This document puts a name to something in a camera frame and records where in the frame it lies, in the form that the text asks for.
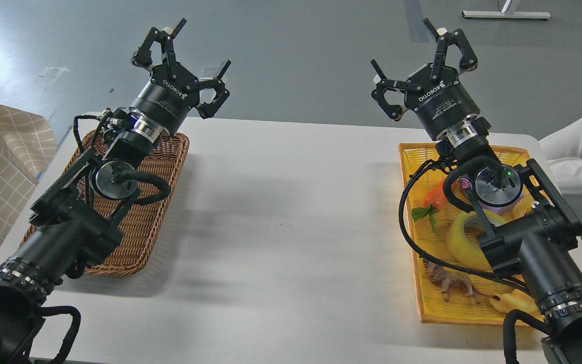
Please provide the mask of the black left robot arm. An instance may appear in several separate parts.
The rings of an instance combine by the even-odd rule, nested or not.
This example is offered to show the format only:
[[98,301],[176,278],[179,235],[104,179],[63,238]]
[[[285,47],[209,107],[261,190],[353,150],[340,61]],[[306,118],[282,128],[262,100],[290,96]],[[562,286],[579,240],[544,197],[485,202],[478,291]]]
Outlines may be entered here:
[[79,332],[73,306],[44,302],[63,277],[76,279],[120,246],[120,225],[131,207],[166,199],[169,182],[139,166],[159,142],[178,131],[191,110],[211,118],[229,97],[226,60],[200,80],[176,60],[173,40],[186,24],[151,28],[132,56],[150,80],[129,106],[103,115],[78,115],[73,132],[78,159],[35,201],[30,238],[0,265],[0,363],[29,363],[47,316],[69,315],[71,325],[53,363],[63,363]]

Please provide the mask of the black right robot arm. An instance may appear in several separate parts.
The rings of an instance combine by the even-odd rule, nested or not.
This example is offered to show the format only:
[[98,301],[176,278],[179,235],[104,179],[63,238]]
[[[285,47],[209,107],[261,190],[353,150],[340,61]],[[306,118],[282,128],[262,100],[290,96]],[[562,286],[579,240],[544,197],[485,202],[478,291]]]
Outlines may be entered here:
[[[448,31],[423,21],[436,41],[434,60],[407,80],[392,80],[371,61],[378,80],[372,98],[392,120],[413,111],[435,142],[437,160],[427,160],[405,183],[398,220],[407,244],[427,262],[476,275],[531,296],[543,320],[520,309],[503,323],[505,362],[516,363],[515,323],[543,332],[549,363],[582,363],[582,272],[569,254],[582,224],[538,162],[509,166],[488,142],[490,123],[459,81],[478,59],[460,28]],[[475,212],[485,232],[478,237],[491,272],[473,270],[432,256],[406,229],[404,212],[413,185],[429,170],[446,175],[443,193],[463,212]]]

